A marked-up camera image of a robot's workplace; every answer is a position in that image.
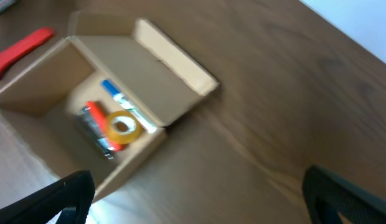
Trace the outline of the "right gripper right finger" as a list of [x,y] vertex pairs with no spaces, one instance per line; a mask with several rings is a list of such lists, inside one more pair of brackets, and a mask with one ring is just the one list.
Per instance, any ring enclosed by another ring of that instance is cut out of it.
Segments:
[[319,166],[309,167],[301,185],[312,223],[386,223],[386,201]]

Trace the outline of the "yellow tape roll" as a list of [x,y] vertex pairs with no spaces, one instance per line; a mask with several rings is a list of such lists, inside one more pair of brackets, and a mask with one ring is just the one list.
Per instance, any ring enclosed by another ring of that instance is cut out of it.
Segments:
[[116,111],[106,117],[105,134],[117,144],[130,144],[143,132],[140,122],[128,111]]

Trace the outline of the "blue whiteboard marker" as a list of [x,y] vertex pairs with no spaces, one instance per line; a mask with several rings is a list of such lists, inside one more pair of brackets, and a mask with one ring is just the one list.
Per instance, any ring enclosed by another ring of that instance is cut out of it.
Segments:
[[101,86],[108,92],[108,94],[118,103],[121,107],[130,112],[142,125],[142,127],[148,133],[154,133],[158,127],[141,112],[133,102],[126,97],[118,87],[109,79],[103,80]]

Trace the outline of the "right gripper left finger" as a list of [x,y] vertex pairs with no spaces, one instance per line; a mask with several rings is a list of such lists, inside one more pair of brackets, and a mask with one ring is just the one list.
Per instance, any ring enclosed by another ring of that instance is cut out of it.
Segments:
[[84,224],[95,195],[91,172],[76,171],[35,193],[0,209],[0,223]]

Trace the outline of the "red stapler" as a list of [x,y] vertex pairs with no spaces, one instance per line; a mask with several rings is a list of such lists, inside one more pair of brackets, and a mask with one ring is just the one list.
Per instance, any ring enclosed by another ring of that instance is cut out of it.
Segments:
[[75,115],[75,121],[101,154],[112,160],[115,152],[123,150],[121,144],[111,142],[105,135],[105,113],[95,101],[87,101]]

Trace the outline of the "orange utility knife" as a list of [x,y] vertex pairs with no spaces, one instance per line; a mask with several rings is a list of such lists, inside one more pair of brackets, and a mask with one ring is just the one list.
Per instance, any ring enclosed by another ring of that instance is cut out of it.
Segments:
[[53,29],[43,27],[0,52],[0,79],[9,67],[49,41],[54,35]]

